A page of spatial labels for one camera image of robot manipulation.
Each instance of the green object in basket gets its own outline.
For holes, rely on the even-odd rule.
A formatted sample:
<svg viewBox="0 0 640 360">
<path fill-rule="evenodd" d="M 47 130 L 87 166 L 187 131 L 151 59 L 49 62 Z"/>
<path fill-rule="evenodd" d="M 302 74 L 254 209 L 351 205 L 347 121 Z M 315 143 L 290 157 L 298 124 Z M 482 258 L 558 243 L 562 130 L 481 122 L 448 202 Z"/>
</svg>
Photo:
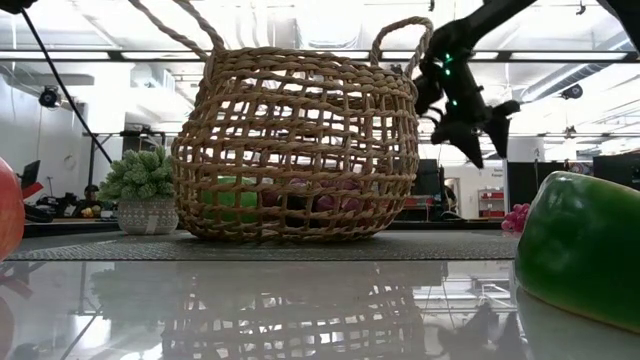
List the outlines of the green object in basket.
<svg viewBox="0 0 640 360">
<path fill-rule="evenodd" d="M 218 177 L 218 184 L 235 184 L 236 177 L 235 176 L 220 176 Z M 243 178 L 243 184 L 254 184 L 254 181 L 251 179 Z M 213 193 L 211 191 L 203 191 L 202 192 L 202 202 L 205 204 L 211 205 L 213 204 Z M 228 207 L 234 207 L 236 203 L 236 194 L 234 192 L 219 192 L 218 193 L 218 204 Z M 256 192 L 243 192 L 240 195 L 240 206 L 243 208 L 258 206 L 258 194 Z M 215 215 L 213 212 L 205 212 L 205 219 L 215 219 Z M 234 211 L 223 211 L 220 214 L 220 218 L 222 221 L 234 222 L 236 221 L 236 212 Z M 243 223 L 252 223 L 258 221 L 258 216 L 255 214 L 241 214 L 240 221 Z"/>
</svg>

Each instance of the green bell pepper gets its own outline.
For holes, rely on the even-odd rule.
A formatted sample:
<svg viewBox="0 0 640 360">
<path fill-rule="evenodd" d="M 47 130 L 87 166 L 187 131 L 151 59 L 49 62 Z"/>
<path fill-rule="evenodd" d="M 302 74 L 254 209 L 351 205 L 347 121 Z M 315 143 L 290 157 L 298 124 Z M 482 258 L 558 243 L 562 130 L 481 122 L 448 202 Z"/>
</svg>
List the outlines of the green bell pepper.
<svg viewBox="0 0 640 360">
<path fill-rule="evenodd" d="M 236 182 L 235 176 L 219 176 L 218 184 L 233 184 Z M 254 181 L 251 179 L 243 178 L 243 184 L 254 184 Z M 202 202 L 208 205 L 213 204 L 213 193 L 211 191 L 203 191 L 202 192 Z M 218 204 L 228 207 L 234 207 L 236 203 L 236 194 L 235 192 L 219 192 L 218 193 Z M 243 192 L 240 194 L 240 207 L 256 207 L 258 206 L 258 193 L 256 192 Z M 205 212 L 205 219 L 215 219 L 215 214 L 212 211 Z M 235 211 L 223 211 L 220 214 L 220 218 L 225 222 L 234 222 L 236 221 L 236 212 Z M 256 214 L 242 214 L 240 215 L 240 222 L 242 223 L 253 223 L 258 221 L 258 216 Z"/>
<path fill-rule="evenodd" d="M 640 192 L 556 172 L 531 204 L 516 276 L 558 308 L 640 333 Z"/>
</svg>

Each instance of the succulent plant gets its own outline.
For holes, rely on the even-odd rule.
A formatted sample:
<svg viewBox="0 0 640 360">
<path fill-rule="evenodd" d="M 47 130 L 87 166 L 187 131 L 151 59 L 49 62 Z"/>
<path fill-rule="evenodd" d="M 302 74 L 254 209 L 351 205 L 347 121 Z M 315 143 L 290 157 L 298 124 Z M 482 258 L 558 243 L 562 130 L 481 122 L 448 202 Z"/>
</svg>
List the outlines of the succulent plant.
<svg viewBox="0 0 640 360">
<path fill-rule="evenodd" d="M 144 200 L 173 196 L 171 161 L 162 147 L 155 151 L 127 150 L 111 164 L 100 183 L 100 200 Z"/>
</svg>

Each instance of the basket handle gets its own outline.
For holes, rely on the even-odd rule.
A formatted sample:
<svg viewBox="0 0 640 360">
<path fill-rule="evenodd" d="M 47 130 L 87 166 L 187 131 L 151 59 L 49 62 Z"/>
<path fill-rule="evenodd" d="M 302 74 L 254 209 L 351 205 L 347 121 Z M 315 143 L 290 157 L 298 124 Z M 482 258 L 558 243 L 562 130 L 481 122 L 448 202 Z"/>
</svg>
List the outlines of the basket handle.
<svg viewBox="0 0 640 360">
<path fill-rule="evenodd" d="M 191 51 L 193 51 L 196 55 L 198 55 L 198 57 L 200 59 L 202 59 L 204 61 L 207 60 L 207 58 L 209 56 L 207 55 L 207 53 L 204 50 L 202 50 L 198 46 L 198 44 L 195 41 L 189 39 L 188 37 L 186 37 L 184 35 L 179 34 L 175 30 L 173 30 L 172 28 L 166 26 L 160 19 L 158 19 L 155 15 L 153 15 L 153 13 L 151 13 L 151 10 L 149 10 L 149 8 L 144 6 L 140 2 L 140 0 L 129 0 L 129 2 L 136 9 L 140 10 L 143 14 L 145 14 L 147 16 L 147 18 L 149 18 L 149 20 L 158 28 L 158 30 L 160 30 L 163 33 L 169 35 L 169 37 L 171 37 L 173 40 L 175 40 L 175 41 L 181 43 L 182 45 L 186 46 L 187 48 L 191 49 Z M 211 39 L 211 42 L 213 43 L 214 50 L 218 50 L 218 51 L 225 50 L 224 40 L 222 39 L 222 37 L 213 28 L 213 26 L 211 26 L 211 24 L 209 24 L 209 22 L 204 17 L 202 17 L 200 12 L 198 12 L 198 10 L 191 4 L 191 2 L 189 0 L 173 0 L 173 2 L 175 2 L 178 5 L 180 5 L 180 7 L 182 9 L 184 9 L 184 11 L 186 11 L 189 15 L 191 15 L 198 22 L 198 25 L 200 26 L 200 29 L 202 29 L 204 32 L 207 33 L 207 35 L 209 35 L 209 38 Z"/>
<path fill-rule="evenodd" d="M 404 20 L 397 21 L 391 25 L 388 25 L 382 28 L 378 36 L 376 36 L 376 39 L 373 40 L 373 45 L 371 47 L 371 54 L 370 54 L 371 65 L 378 65 L 380 63 L 380 56 L 382 55 L 382 50 L 380 49 L 380 45 L 382 44 L 382 39 L 384 39 L 384 37 L 387 36 L 389 33 L 392 33 L 398 29 L 402 29 L 403 27 L 406 27 L 408 25 L 423 25 L 425 28 L 427 28 L 425 33 L 422 34 L 422 36 L 420 37 L 420 42 L 416 47 L 415 53 L 411 57 L 411 60 L 409 60 L 409 64 L 407 65 L 407 67 L 404 69 L 404 72 L 403 72 L 405 76 L 407 76 L 408 78 L 411 78 L 411 73 L 413 73 L 413 69 L 415 69 L 415 67 L 418 66 L 418 63 L 420 62 L 420 58 L 422 57 L 422 54 L 424 54 L 426 49 L 429 47 L 429 41 L 431 41 L 431 36 L 433 35 L 433 23 L 431 22 L 431 20 L 424 17 L 413 16 Z"/>
</svg>

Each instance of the red apple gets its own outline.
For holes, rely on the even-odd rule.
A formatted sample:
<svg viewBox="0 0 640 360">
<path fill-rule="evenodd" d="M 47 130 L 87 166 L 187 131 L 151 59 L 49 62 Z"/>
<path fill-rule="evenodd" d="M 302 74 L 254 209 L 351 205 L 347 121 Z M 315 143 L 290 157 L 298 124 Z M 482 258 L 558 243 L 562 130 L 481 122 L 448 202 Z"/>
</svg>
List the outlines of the red apple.
<svg viewBox="0 0 640 360">
<path fill-rule="evenodd" d="M 0 158 L 0 261 L 18 248 L 24 233 L 24 203 L 18 178 Z"/>
</svg>

